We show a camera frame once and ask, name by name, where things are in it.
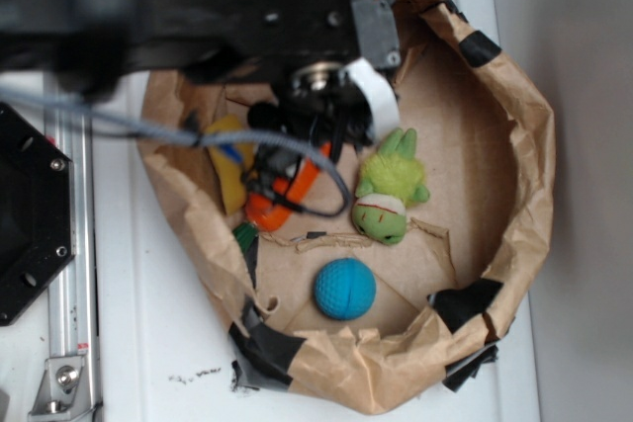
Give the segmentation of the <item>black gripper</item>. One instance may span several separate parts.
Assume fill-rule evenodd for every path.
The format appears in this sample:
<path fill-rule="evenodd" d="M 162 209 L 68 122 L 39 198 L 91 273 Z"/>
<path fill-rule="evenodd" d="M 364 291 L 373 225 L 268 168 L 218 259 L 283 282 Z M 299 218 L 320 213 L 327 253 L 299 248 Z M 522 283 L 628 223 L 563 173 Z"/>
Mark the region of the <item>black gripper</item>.
<path fill-rule="evenodd" d="M 275 105 L 259 102 L 247 113 L 252 128 L 284 132 L 309 144 L 331 145 L 339 161 L 345 143 L 357 148 L 384 139 L 401 123 L 391 79 L 401 65 L 390 0 L 351 0 L 361 55 L 346 64 L 322 61 L 294 72 L 273 88 Z"/>

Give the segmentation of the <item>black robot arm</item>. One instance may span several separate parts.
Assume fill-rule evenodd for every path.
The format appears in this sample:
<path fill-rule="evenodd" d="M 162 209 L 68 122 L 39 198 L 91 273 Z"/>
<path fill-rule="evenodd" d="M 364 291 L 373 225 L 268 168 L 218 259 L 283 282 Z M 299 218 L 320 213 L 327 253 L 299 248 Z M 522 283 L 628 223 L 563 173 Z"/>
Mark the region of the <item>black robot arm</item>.
<path fill-rule="evenodd" d="M 1 68 L 45 70 L 105 101 L 123 76 L 177 70 L 195 84 L 270 85 L 292 118 L 368 145 L 400 121 L 390 0 L 1 0 Z"/>

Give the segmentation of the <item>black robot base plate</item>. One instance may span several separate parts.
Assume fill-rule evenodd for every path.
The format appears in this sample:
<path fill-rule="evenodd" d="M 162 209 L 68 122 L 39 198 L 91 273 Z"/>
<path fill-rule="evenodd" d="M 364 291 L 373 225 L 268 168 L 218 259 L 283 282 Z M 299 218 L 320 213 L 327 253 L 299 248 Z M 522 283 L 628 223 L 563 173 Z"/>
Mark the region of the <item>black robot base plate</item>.
<path fill-rule="evenodd" d="M 72 161 L 1 105 L 1 325 L 15 323 L 73 257 Z"/>

